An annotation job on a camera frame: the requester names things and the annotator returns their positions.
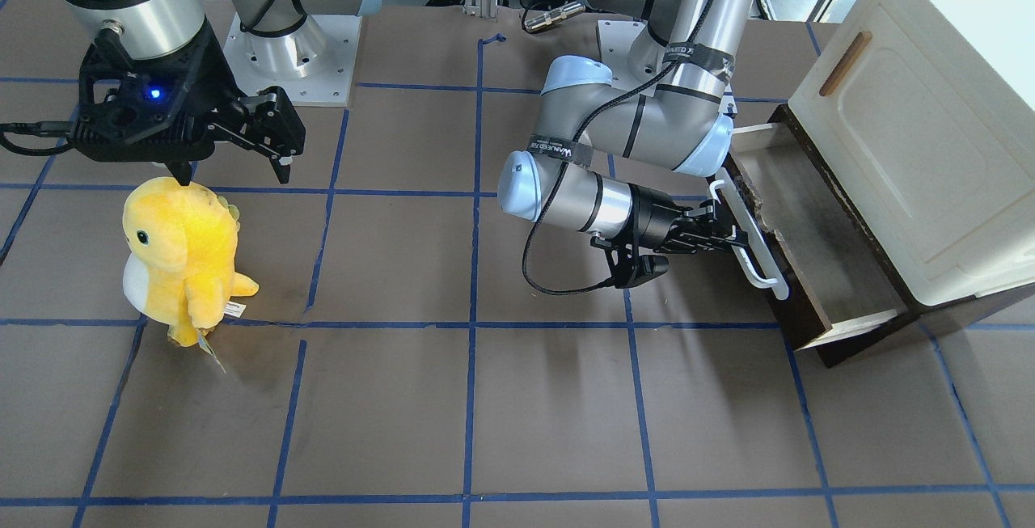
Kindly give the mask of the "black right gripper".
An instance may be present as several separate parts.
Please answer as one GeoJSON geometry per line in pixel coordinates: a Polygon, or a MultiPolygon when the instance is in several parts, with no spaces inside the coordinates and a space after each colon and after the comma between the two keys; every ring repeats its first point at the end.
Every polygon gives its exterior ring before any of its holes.
{"type": "Polygon", "coordinates": [[[71,147],[95,162],[166,163],[178,185],[189,186],[195,162],[210,156],[215,141],[236,142],[289,182],[306,127],[285,89],[244,96],[210,23],[155,59],[134,59],[122,40],[100,28],[82,60],[71,147]]]}

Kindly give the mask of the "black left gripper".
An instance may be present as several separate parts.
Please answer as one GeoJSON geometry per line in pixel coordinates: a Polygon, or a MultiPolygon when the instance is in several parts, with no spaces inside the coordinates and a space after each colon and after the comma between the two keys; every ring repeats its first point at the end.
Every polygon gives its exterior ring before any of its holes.
{"type": "Polygon", "coordinates": [[[748,238],[729,208],[714,199],[696,206],[680,206],[669,194],[631,186],[631,216],[626,222],[626,256],[642,251],[661,254],[696,254],[701,251],[746,250],[748,238]]]}

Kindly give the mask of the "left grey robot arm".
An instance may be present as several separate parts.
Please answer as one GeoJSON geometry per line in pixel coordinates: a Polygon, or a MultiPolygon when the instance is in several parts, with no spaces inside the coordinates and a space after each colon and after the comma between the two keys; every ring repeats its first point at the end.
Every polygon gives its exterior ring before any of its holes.
{"type": "Polygon", "coordinates": [[[632,190],[589,170],[590,151],[713,175],[729,151],[733,124],[720,101],[753,0],[581,1],[644,20],[644,63],[659,83],[624,99],[607,64],[557,57],[529,148],[508,156],[498,200],[519,218],[610,239],[631,217],[632,190]]]}

